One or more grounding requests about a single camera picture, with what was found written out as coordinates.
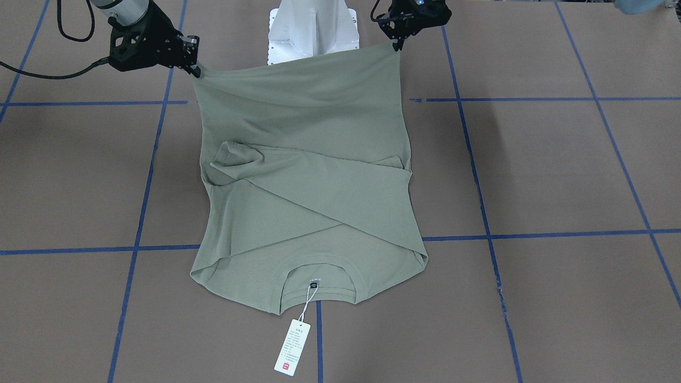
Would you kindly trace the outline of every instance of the price tag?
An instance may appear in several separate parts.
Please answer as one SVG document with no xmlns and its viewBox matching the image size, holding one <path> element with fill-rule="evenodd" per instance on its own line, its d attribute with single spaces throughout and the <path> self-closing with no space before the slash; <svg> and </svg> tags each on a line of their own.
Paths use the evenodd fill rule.
<svg viewBox="0 0 681 383">
<path fill-rule="evenodd" d="M 274 364 L 275 371 L 285 373 L 288 376 L 293 376 L 296 373 L 302 348 L 305 346 L 305 340 L 309 332 L 309 324 L 295 319 L 291 321 L 289 332 L 284 339 L 284 345 L 281 346 L 279 357 Z"/>
</svg>

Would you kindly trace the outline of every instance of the white robot column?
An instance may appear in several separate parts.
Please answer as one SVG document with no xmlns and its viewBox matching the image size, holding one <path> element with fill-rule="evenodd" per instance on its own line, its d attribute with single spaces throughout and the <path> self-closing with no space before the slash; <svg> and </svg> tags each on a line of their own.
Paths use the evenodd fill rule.
<svg viewBox="0 0 681 383">
<path fill-rule="evenodd" d="M 358 49 L 357 12 L 345 0 L 281 0 L 269 40 L 268 65 Z"/>
</svg>

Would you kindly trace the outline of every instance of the blue tape line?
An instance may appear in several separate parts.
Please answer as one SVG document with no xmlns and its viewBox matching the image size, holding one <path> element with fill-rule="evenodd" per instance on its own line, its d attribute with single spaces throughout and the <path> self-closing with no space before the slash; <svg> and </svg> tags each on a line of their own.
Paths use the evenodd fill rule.
<svg viewBox="0 0 681 383">
<path fill-rule="evenodd" d="M 182 26 L 185 21 L 185 12 L 187 10 L 187 0 L 183 0 L 182 13 L 180 14 L 180 24 L 178 30 L 182 30 Z M 151 181 L 154 177 L 154 161 L 156 160 L 156 152 L 159 149 L 159 139 L 161 137 L 161 132 L 163 130 L 163 122 L 165 121 L 165 112 L 168 108 L 168 98 L 170 96 L 170 86 L 172 84 L 173 68 L 170 68 L 168 72 L 168 81 L 165 84 L 165 95 L 163 96 L 163 106 L 161 107 L 161 116 L 159 117 L 159 124 L 156 129 L 156 139 L 154 140 L 154 149 L 151 152 L 151 161 L 149 163 L 149 173 L 146 178 L 146 188 L 144 190 L 144 198 L 142 200 L 142 209 L 140 211 L 140 224 L 137 229 L 137 235 L 135 237 L 135 247 L 140 246 L 140 241 L 142 239 L 142 229 L 144 227 L 144 217 L 146 215 L 146 207 L 149 201 L 149 192 L 151 191 Z M 121 349 L 121 338 L 123 337 L 123 327 L 125 325 L 125 314 L 127 313 L 127 305 L 130 299 L 130 290 L 132 288 L 133 276 L 135 274 L 135 264 L 137 262 L 138 251 L 135 250 L 132 253 L 132 258 L 130 260 L 130 270 L 128 272 L 128 280 L 125 284 L 125 295 L 123 296 L 123 305 L 121 306 L 121 318 L 118 321 L 118 333 L 116 334 L 116 343 L 114 344 L 114 352 L 111 356 L 111 366 L 109 368 L 108 383 L 113 383 L 114 374 L 116 372 L 116 364 L 118 362 L 118 352 Z"/>
<path fill-rule="evenodd" d="M 486 235 L 425 236 L 423 242 L 476 241 L 487 239 Z"/>
<path fill-rule="evenodd" d="M 321 301 L 317 301 L 317 381 L 324 383 L 324 357 L 321 351 Z"/>
<path fill-rule="evenodd" d="M 452 60 L 452 52 L 449 49 L 449 39 L 447 38 L 447 31 L 445 30 L 445 27 L 442 26 L 442 37 L 445 41 L 445 49 L 447 50 L 447 58 L 449 59 L 449 69 L 452 72 L 452 82 L 454 83 L 454 93 L 456 94 L 456 98 L 460 99 L 461 96 L 459 94 L 459 87 L 458 83 L 456 81 L 456 71 L 454 70 L 454 61 Z M 492 265 L 494 267 L 494 276 L 496 277 L 496 289 L 499 294 L 499 301 L 501 302 L 501 311 L 503 312 L 504 315 L 504 323 L 506 324 L 506 332 L 508 334 L 509 338 L 509 345 L 511 346 L 511 353 L 513 355 L 513 364 L 516 367 L 516 377 L 518 379 L 518 383 L 523 383 L 522 379 L 522 371 L 520 369 L 520 361 L 518 359 L 518 351 L 516 349 L 516 341 L 515 338 L 513 337 L 513 330 L 511 329 L 511 324 L 509 323 L 509 316 L 508 316 L 508 309 L 506 307 L 506 299 L 504 298 L 504 295 L 502 293 L 502 284 L 501 284 L 501 275 L 499 273 L 499 267 L 496 262 L 496 254 L 494 252 L 494 243 L 492 242 L 492 237 L 490 235 L 490 224 L 487 220 L 487 213 L 485 210 L 485 202 L 484 199 L 482 198 L 482 188 L 480 187 L 480 180 L 477 176 L 477 169 L 475 167 L 475 158 L 473 157 L 473 148 L 471 146 L 471 138 L 469 136 L 468 132 L 468 126 L 466 124 L 466 116 L 464 115 L 464 107 L 461 101 L 457 102 L 458 107 L 459 107 L 459 115 L 461 117 L 461 126 L 464 131 L 464 137 L 466 138 L 466 148 L 468 149 L 469 152 L 469 157 L 471 158 L 471 170 L 473 171 L 473 180 L 475 181 L 475 186 L 477 188 L 477 195 L 480 201 L 480 212 L 482 213 L 482 221 L 485 225 L 485 234 L 487 238 L 487 243 L 488 247 L 490 248 L 490 257 L 492 259 Z"/>
<path fill-rule="evenodd" d="M 77 247 L 71 249 L 26 249 L 0 250 L 0 256 L 23 256 L 31 254 L 72 254 L 72 253 L 111 253 L 116 251 L 133 251 L 133 246 L 122 247 Z"/>
<path fill-rule="evenodd" d="M 71 247 L 65 249 L 19 249 L 0 250 L 0 256 L 23 256 L 36 254 L 111 253 L 116 251 L 195 250 L 200 245 L 155 245 L 118 247 Z"/>
<path fill-rule="evenodd" d="M 678 101 L 681 97 L 597 97 L 600 101 Z M 426 102 L 593 101 L 594 97 L 426 98 Z"/>
<path fill-rule="evenodd" d="M 681 97 L 597 97 L 599 101 L 679 101 Z"/>
<path fill-rule="evenodd" d="M 74 101 L 74 102 L 10 102 L 7 106 L 119 106 L 119 105 L 185 105 L 187 100 L 174 101 Z"/>
<path fill-rule="evenodd" d="M 158 250 L 196 250 L 200 245 L 156 245 L 139 246 L 139 251 L 158 251 Z"/>
<path fill-rule="evenodd" d="M 556 6 L 556 10 L 558 11 L 558 15 L 560 16 L 560 21 L 563 22 L 563 27 L 565 28 L 565 32 L 567 33 L 567 37 L 570 40 L 570 44 L 572 45 L 572 49 L 575 51 L 575 55 L 577 56 L 577 60 L 580 63 L 580 67 L 582 67 L 582 71 L 584 73 L 584 77 L 586 78 L 586 82 L 589 85 L 589 89 L 591 89 L 591 94 L 593 95 L 594 101 L 596 101 L 596 106 L 598 107 L 599 113 L 601 114 L 601 118 L 603 119 L 603 124 L 605 126 L 605 130 L 607 130 L 607 135 L 610 138 L 610 142 L 612 143 L 612 147 L 615 150 L 615 154 L 617 155 L 617 160 L 620 162 L 620 165 L 622 166 L 622 171 L 624 172 L 624 177 L 627 179 L 627 183 L 629 184 L 629 189 L 631 190 L 631 193 L 634 196 L 634 200 L 636 201 L 636 206 L 638 206 L 639 212 L 641 213 L 641 217 L 643 218 L 643 221 L 646 225 L 646 229 L 648 233 L 650 234 L 650 240 L 652 241 L 652 245 L 655 248 L 655 252 L 657 253 L 657 258 L 660 260 L 660 264 L 662 265 L 662 269 L 665 271 L 665 274 L 667 276 L 667 281 L 669 282 L 669 286 L 671 286 L 671 291 L 674 293 L 674 297 L 676 298 L 676 303 L 678 304 L 679 309 L 681 309 L 681 296 L 679 295 L 678 289 L 676 288 L 676 284 L 674 283 L 674 279 L 671 276 L 671 273 L 669 272 L 669 268 L 667 267 L 667 262 L 665 261 L 665 257 L 662 255 L 662 251 L 660 250 L 660 247 L 657 244 L 657 240 L 655 239 L 655 234 L 650 227 L 650 222 L 648 221 L 648 217 L 646 216 L 646 212 L 643 209 L 643 204 L 641 203 L 641 200 L 639 199 L 638 193 L 636 192 L 636 189 L 634 188 L 634 184 L 631 180 L 631 177 L 629 176 L 629 171 L 627 170 L 627 166 L 624 164 L 624 159 L 622 158 L 622 154 L 620 153 L 620 149 L 617 147 L 617 142 L 615 141 L 615 136 L 612 133 L 612 130 L 610 129 L 610 124 L 607 122 L 607 118 L 605 118 L 605 113 L 603 111 L 603 107 L 601 106 L 601 103 L 596 96 L 596 91 L 594 89 L 593 84 L 591 83 L 591 78 L 589 77 L 589 74 L 586 71 L 586 67 L 584 66 L 584 62 L 582 61 L 582 56 L 580 56 L 580 52 L 577 50 L 577 45 L 575 44 L 575 40 L 572 37 L 572 33 L 570 33 L 570 28 L 567 26 L 567 22 L 565 21 L 565 17 L 563 16 L 563 12 L 560 10 L 560 6 L 558 3 L 554 3 Z"/>
<path fill-rule="evenodd" d="M 35 39 L 38 36 L 38 32 L 40 31 L 40 27 L 42 26 L 43 19 L 45 19 L 45 13 L 47 12 L 48 5 L 50 5 L 50 0 L 45 0 L 45 5 L 43 5 L 43 10 L 40 12 L 40 18 L 38 19 L 38 24 L 35 26 L 35 30 L 33 31 L 33 36 L 31 36 L 31 42 L 29 42 L 28 48 L 26 48 L 26 53 L 24 53 L 24 58 L 21 60 L 21 64 L 19 64 L 19 69 L 23 70 L 24 65 L 26 65 L 26 61 L 29 59 L 29 54 L 31 54 L 31 49 L 33 49 L 33 44 L 35 43 Z M 7 104 L 12 100 L 12 96 L 14 94 L 14 90 L 16 90 L 16 84 L 19 82 L 19 76 L 21 76 L 19 73 L 17 73 L 14 76 L 14 81 L 12 82 L 12 87 L 10 88 L 10 92 L 7 94 L 7 98 L 5 99 L 5 105 L 3 105 L 2 110 L 0 110 L 0 122 L 5 118 L 5 113 L 7 112 Z"/>
<path fill-rule="evenodd" d="M 681 229 L 653 229 L 652 232 L 655 234 L 675 234 L 681 233 Z"/>
<path fill-rule="evenodd" d="M 613 230 L 595 232 L 549 232 L 530 234 L 493 234 L 492 239 L 523 239 L 523 238 L 565 238 L 575 236 L 616 236 L 616 235 L 641 235 L 647 234 L 647 230 Z"/>
<path fill-rule="evenodd" d="M 653 229 L 655 234 L 681 234 L 681 228 L 676 229 Z M 604 230 L 592 232 L 546 232 L 526 234 L 491 234 L 492 239 L 531 239 L 531 238 L 564 238 L 577 236 L 616 236 L 616 235 L 642 235 L 648 234 L 647 230 Z M 486 235 L 458 235 L 458 236 L 425 236 L 423 242 L 454 242 L 454 241 L 480 241 L 486 240 Z M 151 245 L 151 246 L 121 246 L 121 247 L 72 247 L 65 249 L 20 249 L 0 250 L 0 256 L 19 256 L 31 254 L 69 254 L 69 253 L 106 253 L 115 251 L 163 251 L 163 250 L 196 250 L 198 243 L 190 245 Z"/>
</svg>

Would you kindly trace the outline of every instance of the t-shirt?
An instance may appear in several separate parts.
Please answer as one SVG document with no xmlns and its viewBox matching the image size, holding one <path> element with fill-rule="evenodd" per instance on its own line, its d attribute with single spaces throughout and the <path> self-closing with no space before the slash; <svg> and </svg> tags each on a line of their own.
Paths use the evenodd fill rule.
<svg viewBox="0 0 681 383">
<path fill-rule="evenodd" d="M 275 314 L 359 303 L 424 270 L 391 44 L 232 72 L 201 67 L 210 215 L 191 277 Z"/>
</svg>

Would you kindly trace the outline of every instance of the metal cylinder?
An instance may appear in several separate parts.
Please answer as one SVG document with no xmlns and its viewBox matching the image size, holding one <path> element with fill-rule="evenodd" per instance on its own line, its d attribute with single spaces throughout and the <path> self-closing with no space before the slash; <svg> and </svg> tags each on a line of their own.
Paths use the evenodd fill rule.
<svg viewBox="0 0 681 383">
<path fill-rule="evenodd" d="M 106 16 L 113 16 L 123 26 L 138 22 L 149 8 L 149 0 L 91 0 Z"/>
</svg>

